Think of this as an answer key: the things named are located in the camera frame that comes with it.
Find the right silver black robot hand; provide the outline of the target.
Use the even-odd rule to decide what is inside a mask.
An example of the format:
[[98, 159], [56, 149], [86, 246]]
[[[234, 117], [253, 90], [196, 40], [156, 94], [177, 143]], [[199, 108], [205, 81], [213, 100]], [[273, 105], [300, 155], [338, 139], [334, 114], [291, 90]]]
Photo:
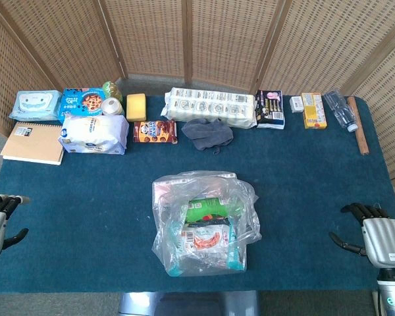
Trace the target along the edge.
[[378, 269], [395, 269], [395, 219], [381, 208], [351, 203], [341, 208], [358, 221], [363, 235], [363, 246], [347, 243], [329, 232], [331, 240], [343, 250], [367, 257]]

